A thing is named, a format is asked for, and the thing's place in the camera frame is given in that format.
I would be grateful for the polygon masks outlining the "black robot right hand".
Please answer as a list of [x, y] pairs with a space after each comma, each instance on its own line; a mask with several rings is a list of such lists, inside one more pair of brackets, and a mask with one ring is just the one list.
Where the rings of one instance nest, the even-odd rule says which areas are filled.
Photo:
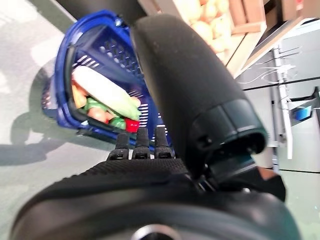
[[131, 30], [165, 126], [154, 158], [140, 129], [108, 159], [52, 184], [19, 211], [12, 240], [299, 240], [280, 175], [261, 168], [268, 134], [230, 72], [182, 20], [147, 16]]

